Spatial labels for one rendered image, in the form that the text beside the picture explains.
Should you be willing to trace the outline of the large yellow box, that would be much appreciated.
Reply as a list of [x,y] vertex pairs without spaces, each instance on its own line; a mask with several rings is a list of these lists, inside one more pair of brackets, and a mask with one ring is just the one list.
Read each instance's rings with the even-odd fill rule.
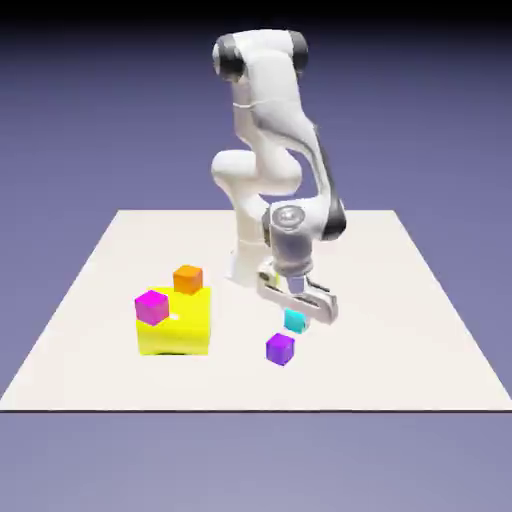
[[136,318],[139,352],[143,355],[207,355],[211,333],[211,288],[203,287],[193,295],[177,293],[172,287],[148,290],[168,296],[169,316],[156,326]]

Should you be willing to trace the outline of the small cyan cube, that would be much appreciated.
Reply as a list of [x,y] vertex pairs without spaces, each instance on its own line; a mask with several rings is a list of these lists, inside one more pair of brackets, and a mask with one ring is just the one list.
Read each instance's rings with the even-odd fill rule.
[[301,334],[309,327],[308,318],[301,312],[285,308],[284,309],[284,328],[294,333]]

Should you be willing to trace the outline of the small orange cube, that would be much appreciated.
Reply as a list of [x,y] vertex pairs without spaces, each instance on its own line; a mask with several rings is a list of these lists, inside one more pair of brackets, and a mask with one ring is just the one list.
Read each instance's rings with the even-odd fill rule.
[[203,287],[203,270],[192,265],[182,265],[173,272],[173,288],[177,293],[193,295]]

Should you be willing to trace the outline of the small purple cube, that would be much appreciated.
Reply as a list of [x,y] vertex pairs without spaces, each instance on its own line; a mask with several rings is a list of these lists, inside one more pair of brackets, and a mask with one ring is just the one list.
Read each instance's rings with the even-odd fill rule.
[[285,366],[294,356],[295,339],[281,334],[274,334],[266,342],[266,359],[274,364]]

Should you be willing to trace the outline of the small magenta cube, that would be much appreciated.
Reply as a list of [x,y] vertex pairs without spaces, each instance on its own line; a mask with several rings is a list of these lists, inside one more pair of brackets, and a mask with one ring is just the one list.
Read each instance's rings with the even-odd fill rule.
[[134,300],[136,318],[156,326],[169,316],[169,298],[155,290],[148,290]]

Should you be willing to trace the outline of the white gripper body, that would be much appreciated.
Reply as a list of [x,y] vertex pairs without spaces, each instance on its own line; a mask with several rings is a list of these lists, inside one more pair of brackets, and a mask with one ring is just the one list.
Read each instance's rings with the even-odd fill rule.
[[257,293],[265,300],[271,301],[282,308],[287,308],[304,314],[310,319],[331,325],[339,314],[337,297],[328,289],[309,277],[305,278],[305,288],[302,292],[293,294],[283,291],[271,279],[258,277]]

